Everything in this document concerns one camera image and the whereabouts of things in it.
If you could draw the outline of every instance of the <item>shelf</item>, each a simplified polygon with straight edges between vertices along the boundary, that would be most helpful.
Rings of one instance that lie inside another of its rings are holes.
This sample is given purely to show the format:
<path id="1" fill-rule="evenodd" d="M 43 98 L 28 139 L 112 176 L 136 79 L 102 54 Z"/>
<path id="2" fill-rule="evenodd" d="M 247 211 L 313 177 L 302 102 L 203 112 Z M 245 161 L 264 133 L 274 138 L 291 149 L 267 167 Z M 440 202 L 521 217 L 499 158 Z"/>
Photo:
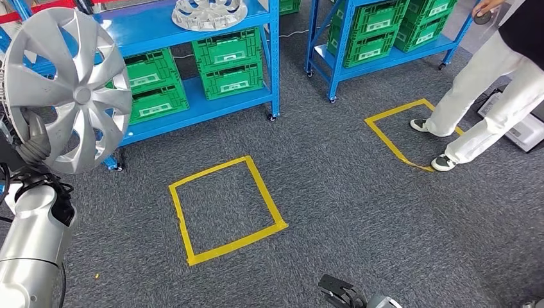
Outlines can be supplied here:
<path id="1" fill-rule="evenodd" d="M 446 51 L 456 47 L 456 43 L 440 34 L 437 40 L 427 45 L 414 49 L 409 53 L 404 53 L 396 47 L 391 49 L 389 56 L 381 58 L 375 61 L 370 61 L 349 69 L 341 66 L 340 68 L 340 80 L 347 80 L 362 74 L 368 74 L 388 67 L 396 66 L 419 58 L 434 55 L 442 51 Z M 325 61 L 325 63 L 332 69 L 336 60 L 335 56 L 327 51 L 327 45 L 319 45 L 314 47 L 315 52 Z"/>
<path id="2" fill-rule="evenodd" d="M 97 13 L 93 17 L 110 34 L 123 57 L 127 57 L 270 22 L 270 13 L 258 0 L 246 0 L 245 3 L 248 7 L 246 18 L 235 26 L 219 31 L 189 31 L 177 26 L 172 21 L 175 0 L 137 4 Z M 47 75 L 53 74 L 55 68 L 51 62 L 45 61 L 36 63 L 32 69 L 39 74 Z"/>
<path id="3" fill-rule="evenodd" d="M 259 90 L 209 101 L 204 95 L 199 76 L 184 80 L 183 86 L 189 100 L 188 110 L 130 125 L 119 146 L 125 146 L 202 121 L 254 107 L 272 101 L 274 97 L 270 89 L 265 85 Z"/>

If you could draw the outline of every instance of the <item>black shirt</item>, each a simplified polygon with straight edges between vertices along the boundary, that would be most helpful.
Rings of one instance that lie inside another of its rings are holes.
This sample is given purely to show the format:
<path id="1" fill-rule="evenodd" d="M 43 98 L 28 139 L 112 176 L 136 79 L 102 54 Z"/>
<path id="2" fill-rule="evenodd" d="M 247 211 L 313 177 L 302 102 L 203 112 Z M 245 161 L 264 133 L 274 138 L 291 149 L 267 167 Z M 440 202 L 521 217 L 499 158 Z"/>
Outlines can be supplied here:
<path id="1" fill-rule="evenodd" d="M 525 0 L 498 32 L 508 47 L 544 70 L 544 0 Z"/>

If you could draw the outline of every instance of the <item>blue metal shelf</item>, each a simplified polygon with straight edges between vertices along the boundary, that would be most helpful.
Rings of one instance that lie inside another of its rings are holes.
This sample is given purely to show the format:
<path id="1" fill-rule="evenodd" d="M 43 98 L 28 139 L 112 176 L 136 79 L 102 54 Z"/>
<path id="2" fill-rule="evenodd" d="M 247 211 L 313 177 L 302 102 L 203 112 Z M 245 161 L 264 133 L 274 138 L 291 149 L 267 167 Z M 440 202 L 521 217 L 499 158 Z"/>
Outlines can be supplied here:
<path id="1" fill-rule="evenodd" d="M 352 24 L 353 15 L 357 6 L 371 4 L 379 2 L 380 0 L 344 0 L 346 2 L 346 9 L 344 18 L 342 20 L 341 35 L 338 42 L 338 55 L 333 56 L 327 51 L 326 45 L 317 46 L 319 36 L 325 32 L 328 23 L 339 8 L 341 1 L 336 1 L 331 11 L 325 17 L 325 20 L 318 27 L 318 11 L 319 0 L 312 0 L 312 6 L 310 8 L 310 31 L 308 33 L 308 44 L 306 49 L 306 73 L 311 76 L 315 69 L 329 84 L 328 98 L 333 101 L 336 99 L 336 89 L 338 83 L 343 80 L 354 78 L 363 74 L 372 73 L 381 69 L 396 66 L 402 63 L 406 63 L 412 60 L 417 60 L 426 56 L 435 55 L 443 51 L 448 51 L 446 57 L 442 61 L 443 65 L 447 65 L 451 62 L 451 59 L 455 53 L 459 43 L 464 37 L 464 34 L 468 31 L 470 24 L 472 23 L 471 15 L 467 16 L 463 26 L 459 30 L 455 40 L 450 40 L 444 35 L 429 44 L 426 44 L 420 48 L 417 48 L 409 53 L 404 53 L 399 49 L 393 47 L 389 56 L 378 60 L 366 62 L 349 69 L 343 66 L 343 59 L 347 42 L 349 40 L 350 26 Z M 314 57 L 318 57 L 323 60 L 326 66 L 330 69 L 330 73 L 327 73 L 316 61 Z"/>
<path id="2" fill-rule="evenodd" d="M 243 21 L 228 29 L 208 32 L 184 30 L 174 24 L 171 15 L 176 0 L 138 4 L 94 15 L 95 20 L 111 35 L 125 57 L 246 28 L 260 27 L 269 86 L 208 101 L 199 77 L 184 80 L 189 110 L 130 125 L 121 146 L 268 102 L 271 106 L 271 116 L 275 118 L 280 115 L 279 1 L 270 1 L 268 10 L 259 3 L 259 0 L 244 2 L 248 7 L 248 15 Z M 268 25 L 269 36 L 264 30 L 265 24 Z M 43 75 L 55 71 L 51 63 L 44 59 L 40 59 L 32 69 Z M 111 157 L 105 164 L 109 169 L 117 167 L 117 162 Z"/>
<path id="3" fill-rule="evenodd" d="M 427 45 L 419 47 L 409 53 L 404 53 L 403 51 L 400 51 L 396 47 L 393 47 L 391 49 L 391 52 L 389 53 L 389 56 L 385 58 L 366 62 L 361 65 L 356 65 L 349 69 L 342 66 L 340 68 L 339 77 L 341 80 L 347 80 L 353 77 L 360 76 L 362 74 L 372 73 L 372 72 L 379 71 L 381 69 L 385 69 L 391 66 L 395 66 L 395 65 L 406 63 L 406 62 L 410 62 L 412 60 L 420 59 L 425 56 L 441 53 L 443 51 L 452 49 L 453 47 L 455 47 L 455 42 L 445 37 L 444 35 L 440 35 L 440 37 L 434 42 L 431 42 Z M 334 67 L 336 57 L 327 51 L 326 44 L 316 46 L 314 47 L 314 50 L 316 51 L 316 54 L 319 55 L 319 57 L 325 61 L 327 66 L 329 66 L 330 68 Z M 319 66 L 315 64 L 314 60 L 311 60 L 311 64 L 325 78 L 328 78 L 328 76 L 319 68 Z"/>
<path id="4" fill-rule="evenodd" d="M 246 18 L 231 28 L 219 31 L 189 31 L 178 27 L 171 19 L 176 0 L 138 4 L 94 14 L 93 17 L 110 34 L 121 54 L 127 57 L 261 26 L 270 21 L 271 13 L 257 0 L 245 3 L 248 6 Z M 43 75 L 54 73 L 51 62 L 47 60 L 37 62 L 32 69 Z"/>
<path id="5" fill-rule="evenodd" d="M 267 85 L 259 90 L 211 101 L 204 95 L 200 77 L 184 80 L 183 86 L 187 89 L 188 110 L 130 125 L 121 146 L 273 100 L 272 92 Z"/>

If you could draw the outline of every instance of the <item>green plastic crate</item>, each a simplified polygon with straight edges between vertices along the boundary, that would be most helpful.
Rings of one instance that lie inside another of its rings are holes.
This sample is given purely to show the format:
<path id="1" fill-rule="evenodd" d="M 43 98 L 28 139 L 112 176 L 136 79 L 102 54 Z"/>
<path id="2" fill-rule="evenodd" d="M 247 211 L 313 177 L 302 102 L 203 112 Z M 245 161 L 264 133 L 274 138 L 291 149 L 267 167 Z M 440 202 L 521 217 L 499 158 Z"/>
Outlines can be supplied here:
<path id="1" fill-rule="evenodd" d="M 130 124 L 135 124 L 189 109 L 181 83 L 160 87 L 132 96 Z"/>
<path id="2" fill-rule="evenodd" d="M 124 62 L 130 79 L 130 88 L 134 94 L 180 83 L 180 73 L 170 48 L 130 56 L 125 58 Z"/>
<path id="3" fill-rule="evenodd" d="M 299 10 L 300 0 L 280 0 L 280 15 L 296 13 Z"/>
<path id="4" fill-rule="evenodd" d="M 201 75 L 208 100 L 262 88 L 262 62 Z"/>
<path id="5" fill-rule="evenodd" d="M 191 44 L 201 74 L 261 61 L 259 28 L 195 40 Z"/>
<path id="6" fill-rule="evenodd" d="M 339 32 L 339 28 L 331 28 L 331 30 Z M 350 40 L 346 46 L 344 67 L 350 68 L 387 56 L 393 47 L 397 31 L 382 32 L 372 37 Z M 333 36 L 329 38 L 327 50 L 336 56 L 338 45 L 337 40 Z"/>
<path id="7" fill-rule="evenodd" d="M 457 0 L 410 0 L 404 18 L 421 24 L 449 16 Z"/>
<path id="8" fill-rule="evenodd" d="M 434 21 L 417 25 L 405 19 L 396 35 L 395 47 L 407 53 L 438 39 L 447 20 L 448 16 L 444 16 Z"/>
<path id="9" fill-rule="evenodd" d="M 388 0 L 356 8 L 350 37 L 355 40 L 378 32 L 396 30 L 402 22 L 407 5 L 408 0 Z M 342 25 L 345 6 L 344 1 L 332 18 L 332 25 L 338 28 Z"/>

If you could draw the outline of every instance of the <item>white pants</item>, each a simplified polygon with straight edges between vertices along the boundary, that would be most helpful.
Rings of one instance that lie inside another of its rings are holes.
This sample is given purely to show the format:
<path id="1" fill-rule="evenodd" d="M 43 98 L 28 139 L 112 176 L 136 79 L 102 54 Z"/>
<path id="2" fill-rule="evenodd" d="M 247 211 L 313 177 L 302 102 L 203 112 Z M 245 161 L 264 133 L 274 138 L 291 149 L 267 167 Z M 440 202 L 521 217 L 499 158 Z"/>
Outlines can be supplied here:
<path id="1" fill-rule="evenodd" d="M 445 154 L 449 159 L 458 164 L 470 162 L 544 100 L 544 71 L 510 49 L 498 32 L 455 77 L 452 88 L 427 120 L 429 132 L 439 137 L 451 135 L 474 100 L 497 78 L 512 72 L 512 82 L 487 116 L 448 144 Z"/>

